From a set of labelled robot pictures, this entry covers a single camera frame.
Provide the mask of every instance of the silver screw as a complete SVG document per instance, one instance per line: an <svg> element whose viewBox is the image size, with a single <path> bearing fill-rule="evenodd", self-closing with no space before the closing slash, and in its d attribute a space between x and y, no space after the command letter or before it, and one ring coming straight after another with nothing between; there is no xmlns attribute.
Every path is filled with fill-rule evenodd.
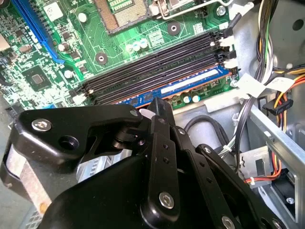
<svg viewBox="0 0 305 229"><path fill-rule="evenodd" d="M51 130L52 124L48 120L40 118L32 122L32 128L37 131L46 132Z"/></svg>
<svg viewBox="0 0 305 229"><path fill-rule="evenodd" d="M229 217L223 216L223 217L221 218L221 221L223 222L224 227L225 227L226 229L235 229L234 223L232 222L232 220L230 220Z"/></svg>
<svg viewBox="0 0 305 229"><path fill-rule="evenodd" d="M276 229L282 229L281 225L277 221L272 220L272 222L275 225Z"/></svg>
<svg viewBox="0 0 305 229"><path fill-rule="evenodd" d="M130 113L133 115L133 116L138 116L138 112L136 110L131 110Z"/></svg>
<svg viewBox="0 0 305 229"><path fill-rule="evenodd" d="M230 82L230 86L231 87L237 87L237 80L232 80L231 82Z"/></svg>
<svg viewBox="0 0 305 229"><path fill-rule="evenodd" d="M178 131L179 131L179 133L180 133L180 134L182 134L182 135L184 135L184 134L185 134L185 131L184 131L183 129L181 129L181 128L180 128L180 129L178 129Z"/></svg>
<svg viewBox="0 0 305 229"><path fill-rule="evenodd" d="M173 209L174 207L173 197L167 192L160 193L159 201L161 205L167 209Z"/></svg>
<svg viewBox="0 0 305 229"><path fill-rule="evenodd" d="M287 201L288 204L294 204L294 203L295 203L295 199L293 199L293 198L291 198L291 197L288 197L288 198L286 199L286 201Z"/></svg>
<svg viewBox="0 0 305 229"><path fill-rule="evenodd" d="M165 124L165 120L164 119L159 118L158 120L159 120L160 123Z"/></svg>
<svg viewBox="0 0 305 229"><path fill-rule="evenodd" d="M140 141L138 142L139 146L144 145L144 143L145 143L145 140L140 140Z"/></svg>
<svg viewBox="0 0 305 229"><path fill-rule="evenodd" d="M217 8L216 13L218 16L224 16L225 15L225 7L224 6L220 6Z"/></svg>
<svg viewBox="0 0 305 229"><path fill-rule="evenodd" d="M211 153L211 150L210 150L208 147L205 147L204 150L205 150L205 152L207 152L208 154Z"/></svg>

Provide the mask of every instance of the pcie slot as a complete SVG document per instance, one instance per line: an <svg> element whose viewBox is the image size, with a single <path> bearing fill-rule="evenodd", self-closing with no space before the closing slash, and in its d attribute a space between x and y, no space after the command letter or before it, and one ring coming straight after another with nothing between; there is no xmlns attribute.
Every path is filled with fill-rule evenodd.
<svg viewBox="0 0 305 229"><path fill-rule="evenodd" d="M157 75L151 75L149 78L128 85L123 89L117 89L103 95L93 93L91 96L94 97L96 104L110 104L123 98L133 96L139 92L145 92L168 82L192 75L208 66L215 65L216 63L217 58L215 57L215 54L209 54L199 60L179 65L173 69L158 73Z"/></svg>
<svg viewBox="0 0 305 229"><path fill-rule="evenodd" d="M160 64L160 61L166 61L167 59L172 59L179 55L185 55L186 53L192 52L192 50L194 49L208 47L211 42L220 39L219 33L220 32L210 32L203 34L201 36L190 39L182 44L178 44L166 50L151 54L147 57L144 57L143 59L118 68L109 73L92 78L86 81L77 91L82 91L84 93L88 92L95 85L99 87L100 84L104 84L109 81L114 82L117 79L122 78L123 76L134 74L134 71L139 72L142 69L156 66Z"/></svg>
<svg viewBox="0 0 305 229"><path fill-rule="evenodd" d="M52 59L59 64L64 63L64 60L60 60L54 51L53 41L45 30L42 22L38 18L36 12L32 9L28 0L12 0L13 4L17 8L18 12L22 15L23 19L34 33L38 42L43 45L51 55Z"/></svg>

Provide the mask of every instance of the chipset chip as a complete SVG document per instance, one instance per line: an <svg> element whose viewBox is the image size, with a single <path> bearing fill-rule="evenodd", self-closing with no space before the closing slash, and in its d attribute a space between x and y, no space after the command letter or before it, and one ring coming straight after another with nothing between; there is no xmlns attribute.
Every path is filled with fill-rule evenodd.
<svg viewBox="0 0 305 229"><path fill-rule="evenodd" d="M139 23L150 13L146 0L94 0L108 34Z"/></svg>
<svg viewBox="0 0 305 229"><path fill-rule="evenodd" d="M38 65L22 72L22 75L36 92L51 86L49 79Z"/></svg>

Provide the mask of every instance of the black mechanical arm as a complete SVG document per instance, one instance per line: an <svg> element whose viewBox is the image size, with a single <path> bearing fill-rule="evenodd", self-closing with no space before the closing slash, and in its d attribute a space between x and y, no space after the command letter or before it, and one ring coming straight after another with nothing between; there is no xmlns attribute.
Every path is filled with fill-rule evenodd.
<svg viewBox="0 0 305 229"><path fill-rule="evenodd" d="M122 149L132 156L72 178L79 163ZM23 159L19 173L13 154ZM39 229L286 228L213 149L192 145L158 98L141 112L126 104L25 111L0 176L44 213Z"/></svg>

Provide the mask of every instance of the blue pcie slot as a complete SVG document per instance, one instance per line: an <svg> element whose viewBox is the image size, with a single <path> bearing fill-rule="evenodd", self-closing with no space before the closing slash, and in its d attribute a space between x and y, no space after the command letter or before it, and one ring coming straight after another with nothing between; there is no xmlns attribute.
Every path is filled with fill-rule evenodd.
<svg viewBox="0 0 305 229"><path fill-rule="evenodd" d="M23 16L25 22L32 30L37 40L41 45L43 45L46 50L50 53L52 59L59 64L63 64L65 61L60 60L57 57L56 52L54 51L54 46L50 36L39 20L36 12L32 9L28 0L12 0L13 4L17 8L18 12Z"/></svg>
<svg viewBox="0 0 305 229"><path fill-rule="evenodd" d="M123 101L119 101L117 102L117 104L131 104L134 107L141 107L146 104L149 104L151 101L153 101L155 97L160 97L164 99L171 95L181 93L185 90L197 87L209 81L228 75L229 73L230 71L228 69L217 65L213 68L206 69L202 72L199 72L189 77L185 77L173 83L168 83L165 86L138 94Z"/></svg>

